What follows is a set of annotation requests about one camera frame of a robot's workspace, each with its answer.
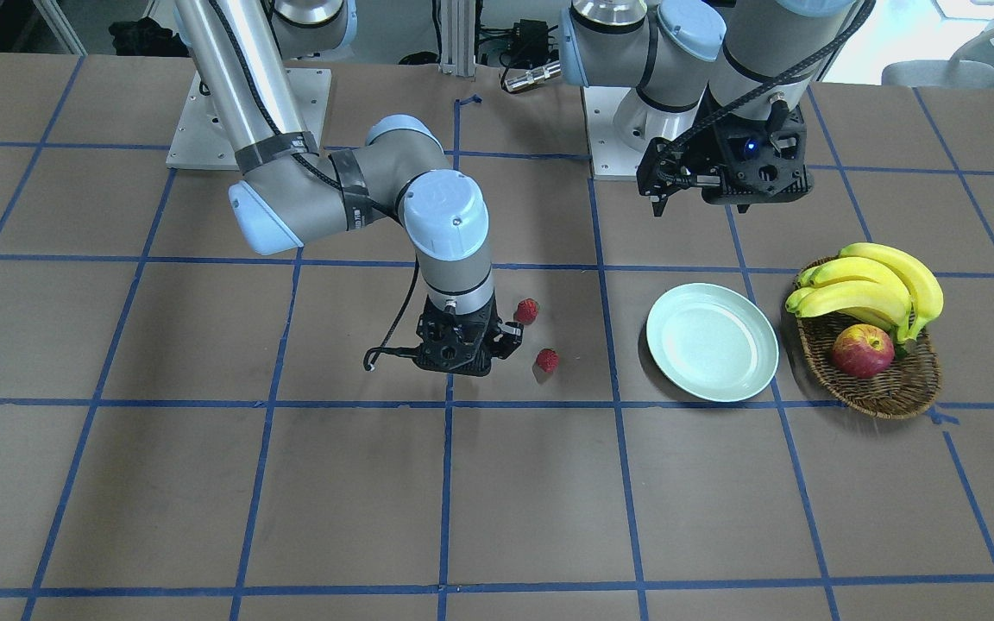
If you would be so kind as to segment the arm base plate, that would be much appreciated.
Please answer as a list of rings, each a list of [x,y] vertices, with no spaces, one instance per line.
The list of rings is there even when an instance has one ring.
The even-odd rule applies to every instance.
[[[593,177],[635,181],[647,142],[663,134],[663,112],[634,88],[584,87],[582,101]]]
[[[327,68],[288,68],[289,86],[306,128],[315,138],[324,130],[331,71]],[[202,91],[201,76],[193,74],[188,95],[173,131],[166,164],[172,169],[237,172],[236,150],[213,96]]]

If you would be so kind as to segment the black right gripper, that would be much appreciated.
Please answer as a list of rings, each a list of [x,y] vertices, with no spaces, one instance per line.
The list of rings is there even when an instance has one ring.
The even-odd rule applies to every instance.
[[[507,359],[522,343],[524,324],[502,322],[495,302],[480,310],[455,315],[426,302],[419,315],[421,338],[415,366],[435,373],[485,377],[493,359]]]

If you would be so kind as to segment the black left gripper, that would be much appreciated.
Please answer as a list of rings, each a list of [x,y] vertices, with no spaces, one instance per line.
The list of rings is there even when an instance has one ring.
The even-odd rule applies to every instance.
[[[636,182],[640,196],[650,200],[652,216],[664,214],[674,193],[709,184],[709,169],[718,182],[703,189],[703,200],[735,205],[738,215],[751,204],[794,202],[813,190],[813,174],[805,165],[808,131],[800,109],[791,109],[784,95],[771,97],[765,117],[731,113],[714,122],[703,139],[708,157],[699,150],[693,154],[690,143],[698,136],[648,141]]]

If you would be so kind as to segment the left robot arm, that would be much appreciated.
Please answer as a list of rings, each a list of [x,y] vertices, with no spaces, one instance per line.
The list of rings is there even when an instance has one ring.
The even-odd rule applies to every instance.
[[[624,88],[613,118],[639,154],[640,196],[676,192],[745,212],[814,187],[800,111],[813,76],[871,15],[871,1],[572,1],[559,27],[565,81]]]

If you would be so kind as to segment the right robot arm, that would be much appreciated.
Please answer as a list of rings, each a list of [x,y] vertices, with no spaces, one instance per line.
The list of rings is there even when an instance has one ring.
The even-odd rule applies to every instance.
[[[240,170],[229,201],[256,253],[302,248],[381,219],[409,236],[412,279],[426,288],[419,343],[382,343],[364,354],[364,368],[394,356],[481,377],[520,346],[522,323],[498,315],[481,188],[452,168],[425,124],[387,116],[362,147],[324,156],[301,114],[285,60],[348,46],[355,3],[178,1],[176,16]]]

